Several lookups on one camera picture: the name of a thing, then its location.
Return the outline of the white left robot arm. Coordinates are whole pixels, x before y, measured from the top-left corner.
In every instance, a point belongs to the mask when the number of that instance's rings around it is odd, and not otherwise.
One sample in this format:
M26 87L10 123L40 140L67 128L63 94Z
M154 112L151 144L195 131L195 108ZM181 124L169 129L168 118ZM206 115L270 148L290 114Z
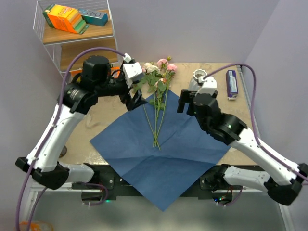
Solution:
M89 189L96 188L100 177L95 167L61 163L58 160L60 153L98 98L119 96L129 111L145 104L140 90L134 96L130 94L132 84L138 83L143 76L142 66L134 60L125 59L121 67L113 72L106 57L93 55L87 58L82 71L64 87L39 142L30 154L16 160L16 166L29 172L34 181L52 190L75 182L83 182Z

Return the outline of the teal toothpaste box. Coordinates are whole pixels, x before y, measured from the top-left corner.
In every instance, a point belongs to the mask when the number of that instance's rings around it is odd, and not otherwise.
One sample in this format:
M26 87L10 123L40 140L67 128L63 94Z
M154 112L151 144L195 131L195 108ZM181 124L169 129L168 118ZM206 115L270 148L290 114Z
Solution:
M105 26L108 22L107 13L101 11L86 10L83 8L78 8L78 12L81 14L85 22L90 25Z

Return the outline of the orange box bottom left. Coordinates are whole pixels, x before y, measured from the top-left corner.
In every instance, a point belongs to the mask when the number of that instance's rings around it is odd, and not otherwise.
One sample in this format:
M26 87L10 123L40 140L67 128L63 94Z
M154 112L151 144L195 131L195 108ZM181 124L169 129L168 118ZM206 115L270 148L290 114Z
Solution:
M82 72L82 69L70 71L72 77Z

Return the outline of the orange box bottom right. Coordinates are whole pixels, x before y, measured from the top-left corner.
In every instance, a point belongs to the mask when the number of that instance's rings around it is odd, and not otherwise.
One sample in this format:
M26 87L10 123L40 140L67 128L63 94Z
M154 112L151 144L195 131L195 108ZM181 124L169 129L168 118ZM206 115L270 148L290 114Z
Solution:
M112 78L119 78L119 76L121 76L122 74L122 70L120 67L112 67L111 68L111 77Z

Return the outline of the pink white rose stem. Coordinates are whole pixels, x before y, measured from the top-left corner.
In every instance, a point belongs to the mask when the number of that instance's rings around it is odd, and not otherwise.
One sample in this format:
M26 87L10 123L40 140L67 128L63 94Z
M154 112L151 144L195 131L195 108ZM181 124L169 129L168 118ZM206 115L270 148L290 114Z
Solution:
M160 69L156 65L146 62L142 68L145 73L145 83L149 86L148 92L152 94L150 105L154 107L154 125L152 126L148 120L154 137L153 147L157 147L160 150L158 142L158 120L160 111L165 105L163 95L166 90L166 85L162 74L160 74Z

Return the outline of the orange box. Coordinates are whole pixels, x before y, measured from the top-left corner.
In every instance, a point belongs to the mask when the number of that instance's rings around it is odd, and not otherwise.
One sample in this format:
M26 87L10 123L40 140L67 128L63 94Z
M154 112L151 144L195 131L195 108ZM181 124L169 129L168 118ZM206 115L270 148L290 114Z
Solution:
M70 71L72 77L82 72L82 69Z
M112 78L119 78L119 76L121 76L122 74L122 70L120 67L112 67L111 68L111 77Z

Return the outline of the orange sponge pack top shelf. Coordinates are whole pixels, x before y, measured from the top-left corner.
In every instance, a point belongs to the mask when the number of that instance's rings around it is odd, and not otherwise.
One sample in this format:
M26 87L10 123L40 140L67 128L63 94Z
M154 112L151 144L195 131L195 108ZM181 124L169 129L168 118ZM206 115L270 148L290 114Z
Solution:
M83 34L89 27L79 11L72 7L51 4L42 14L50 28Z

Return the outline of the purple rectangular box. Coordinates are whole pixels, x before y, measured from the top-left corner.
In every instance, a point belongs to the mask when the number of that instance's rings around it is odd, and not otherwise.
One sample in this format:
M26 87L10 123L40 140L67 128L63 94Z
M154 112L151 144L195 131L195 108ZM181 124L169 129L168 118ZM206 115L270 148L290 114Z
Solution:
M228 99L236 100L239 92L238 92L236 72L234 70L228 70L226 72L226 84L227 84Z

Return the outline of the blue wrapping paper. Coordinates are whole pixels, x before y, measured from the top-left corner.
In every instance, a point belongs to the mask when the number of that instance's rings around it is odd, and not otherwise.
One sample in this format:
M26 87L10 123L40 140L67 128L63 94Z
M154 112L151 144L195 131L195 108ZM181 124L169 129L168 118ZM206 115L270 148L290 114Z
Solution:
M153 147L150 104L128 111L91 139L102 158L141 195L166 210L229 150L177 112L178 96L169 91L161 112L158 142Z

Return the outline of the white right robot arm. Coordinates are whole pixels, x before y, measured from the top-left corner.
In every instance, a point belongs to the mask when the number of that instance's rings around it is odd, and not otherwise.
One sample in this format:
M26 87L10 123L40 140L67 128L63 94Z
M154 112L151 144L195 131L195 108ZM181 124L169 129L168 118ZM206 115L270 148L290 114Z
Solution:
M187 114L194 116L208 135L234 148L261 167L261 171L243 169L222 164L205 173L205 182L215 191L228 186L244 186L264 191L275 202L289 206L299 196L304 178L308 175L307 164L297 164L287 160L262 141L257 141L253 131L241 119L221 112L213 94L182 89L177 111L182 113L188 105Z

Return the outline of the beige ribbon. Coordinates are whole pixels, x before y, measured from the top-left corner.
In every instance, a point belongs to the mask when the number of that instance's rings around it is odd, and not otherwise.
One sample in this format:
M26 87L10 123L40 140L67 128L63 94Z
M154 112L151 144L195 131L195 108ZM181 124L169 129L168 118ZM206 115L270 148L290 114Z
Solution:
M101 122L96 122L96 123L91 122L92 121L92 115L91 114L85 115L83 120L84 120L84 124L85 124L86 129L93 129L93 128L101 125Z

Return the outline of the metal tin can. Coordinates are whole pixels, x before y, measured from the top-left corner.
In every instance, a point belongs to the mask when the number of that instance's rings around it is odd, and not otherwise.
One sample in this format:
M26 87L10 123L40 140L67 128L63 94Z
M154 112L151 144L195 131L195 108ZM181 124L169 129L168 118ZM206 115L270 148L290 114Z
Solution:
M61 150L61 153L59 155L60 158L64 157L67 153L67 147L65 146L62 150Z

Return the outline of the white ribbed ceramic vase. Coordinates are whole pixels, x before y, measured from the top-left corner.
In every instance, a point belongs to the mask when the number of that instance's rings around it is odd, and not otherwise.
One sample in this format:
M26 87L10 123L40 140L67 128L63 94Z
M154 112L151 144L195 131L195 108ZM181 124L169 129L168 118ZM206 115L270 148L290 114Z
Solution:
M207 72L203 69L196 69L193 72L193 77L189 82L188 90L189 91L197 91L203 84L203 77L207 76Z

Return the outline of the aluminium frame rail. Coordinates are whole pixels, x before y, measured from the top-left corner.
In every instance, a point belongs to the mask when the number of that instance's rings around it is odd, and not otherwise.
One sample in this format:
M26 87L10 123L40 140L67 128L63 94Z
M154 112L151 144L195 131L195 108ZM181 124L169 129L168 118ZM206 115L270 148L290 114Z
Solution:
M242 65L237 66L237 70L241 77L244 92L247 97L248 105L251 106L252 93L253 93L253 77L248 68ZM265 80L256 80L256 97L254 107L254 120L256 123L257 132L261 139L268 145L272 146L273 149L282 151L284 147L283 142L286 140L285 134L280 134L275 137L275 133L280 131L280 122L284 119L275 118L278 116L276 109L281 109L281 106L277 106L272 100L278 99L273 93L269 96L265 96L262 90L269 90L270 87L265 86Z

